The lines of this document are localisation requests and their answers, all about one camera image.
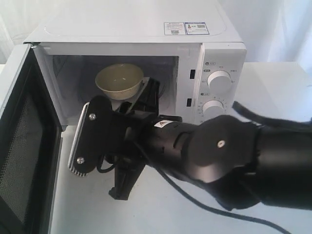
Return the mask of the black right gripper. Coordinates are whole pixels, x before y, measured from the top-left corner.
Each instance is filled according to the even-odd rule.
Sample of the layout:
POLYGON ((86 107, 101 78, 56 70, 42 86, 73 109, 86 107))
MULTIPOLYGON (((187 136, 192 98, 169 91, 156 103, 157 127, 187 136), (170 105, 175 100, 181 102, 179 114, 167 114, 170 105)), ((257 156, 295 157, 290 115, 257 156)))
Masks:
POLYGON ((111 164, 101 170, 115 168, 114 187, 109 195, 115 200, 128 200, 130 192, 142 173, 144 162, 120 162, 133 150, 125 152, 127 141, 134 141, 142 134, 143 128, 158 117, 160 82, 149 78, 144 88, 126 113, 112 109, 110 101, 101 105, 101 162, 111 164))

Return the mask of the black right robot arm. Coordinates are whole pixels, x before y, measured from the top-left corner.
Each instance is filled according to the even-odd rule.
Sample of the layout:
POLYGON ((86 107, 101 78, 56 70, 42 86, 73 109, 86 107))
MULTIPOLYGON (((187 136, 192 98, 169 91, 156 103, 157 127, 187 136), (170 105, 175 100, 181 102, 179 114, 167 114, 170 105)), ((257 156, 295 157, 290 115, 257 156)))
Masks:
POLYGON ((96 99, 102 122, 102 159, 115 166, 109 194, 127 200, 147 165, 207 191, 231 211, 258 203, 309 210, 312 207, 312 124, 257 115, 235 102, 233 116, 200 125, 158 113, 138 100, 114 111, 106 96, 96 99))

